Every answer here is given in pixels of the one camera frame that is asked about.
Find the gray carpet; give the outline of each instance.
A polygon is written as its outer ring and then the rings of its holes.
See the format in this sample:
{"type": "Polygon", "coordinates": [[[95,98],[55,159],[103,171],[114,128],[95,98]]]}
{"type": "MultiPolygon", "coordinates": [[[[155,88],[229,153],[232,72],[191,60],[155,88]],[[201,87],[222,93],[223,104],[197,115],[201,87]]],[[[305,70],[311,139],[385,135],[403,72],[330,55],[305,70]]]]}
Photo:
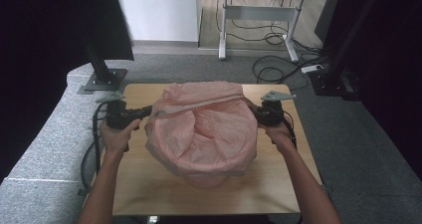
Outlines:
{"type": "MultiPolygon", "coordinates": [[[[258,58],[217,56],[135,55],[135,62],[109,61],[126,68],[121,86],[131,83],[228,81],[253,84],[258,58]]],[[[278,60],[285,74],[295,66],[278,60]]],[[[95,100],[108,92],[78,95],[93,69],[82,66],[68,75],[68,87],[44,128],[0,186],[2,223],[74,223],[84,197],[80,165],[88,146],[95,100]]],[[[276,79],[278,72],[263,74],[276,79]]],[[[386,133],[360,102],[317,97],[299,73],[286,80],[295,99],[316,165],[344,223],[420,223],[422,184],[386,133]]],[[[93,168],[92,156],[88,169],[93,168]]],[[[296,223],[299,216],[271,215],[275,223],[296,223]]],[[[143,223],[115,218],[115,223],[143,223]]]]}

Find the black curtain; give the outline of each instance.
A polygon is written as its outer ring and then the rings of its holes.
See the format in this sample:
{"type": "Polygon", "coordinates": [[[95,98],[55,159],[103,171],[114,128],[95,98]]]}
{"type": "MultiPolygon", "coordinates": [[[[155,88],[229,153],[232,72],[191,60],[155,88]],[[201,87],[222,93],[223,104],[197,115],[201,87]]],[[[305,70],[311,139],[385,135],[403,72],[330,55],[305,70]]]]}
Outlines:
{"type": "MultiPolygon", "coordinates": [[[[324,44],[333,57],[364,1],[338,0],[324,44]]],[[[363,104],[422,179],[421,1],[376,0],[340,62],[359,77],[363,104]]]]}
{"type": "Polygon", "coordinates": [[[118,0],[0,0],[0,18],[3,180],[60,100],[67,73],[90,62],[83,34],[104,60],[133,54],[118,0]]]}

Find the plastic bag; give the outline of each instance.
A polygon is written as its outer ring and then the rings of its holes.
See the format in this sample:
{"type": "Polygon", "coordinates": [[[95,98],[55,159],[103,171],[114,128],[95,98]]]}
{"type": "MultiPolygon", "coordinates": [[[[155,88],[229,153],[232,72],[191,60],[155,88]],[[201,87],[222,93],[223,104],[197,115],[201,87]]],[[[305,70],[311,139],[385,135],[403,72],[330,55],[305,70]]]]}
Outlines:
{"type": "Polygon", "coordinates": [[[257,121],[242,86],[169,85],[145,125],[149,152],[175,175],[211,187],[242,175],[257,154],[257,121]]]}

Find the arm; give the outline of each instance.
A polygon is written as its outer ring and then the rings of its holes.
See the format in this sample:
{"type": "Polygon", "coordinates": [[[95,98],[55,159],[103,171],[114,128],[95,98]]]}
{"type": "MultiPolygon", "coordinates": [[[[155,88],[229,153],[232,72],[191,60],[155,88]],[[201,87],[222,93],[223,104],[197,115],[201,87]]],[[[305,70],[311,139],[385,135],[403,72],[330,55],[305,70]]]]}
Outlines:
{"type": "Polygon", "coordinates": [[[262,128],[285,158],[304,223],[341,223],[334,206],[293,146],[286,126],[262,128]]]}
{"type": "Polygon", "coordinates": [[[111,223],[118,166],[130,140],[130,133],[139,123],[140,119],[134,120],[123,130],[112,129],[106,123],[100,127],[105,143],[105,157],[79,223],[111,223]]]}

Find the forearm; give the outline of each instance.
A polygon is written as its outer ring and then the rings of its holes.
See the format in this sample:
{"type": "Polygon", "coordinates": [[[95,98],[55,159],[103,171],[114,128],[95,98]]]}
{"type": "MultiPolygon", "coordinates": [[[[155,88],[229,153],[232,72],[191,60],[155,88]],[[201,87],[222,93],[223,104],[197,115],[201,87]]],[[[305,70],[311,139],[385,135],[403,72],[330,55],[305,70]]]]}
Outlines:
{"type": "Polygon", "coordinates": [[[120,154],[106,153],[102,168],[85,203],[79,223],[111,223],[120,154]]]}
{"type": "Polygon", "coordinates": [[[293,145],[283,149],[282,155],[289,170],[304,222],[341,223],[333,205],[293,145]]]}

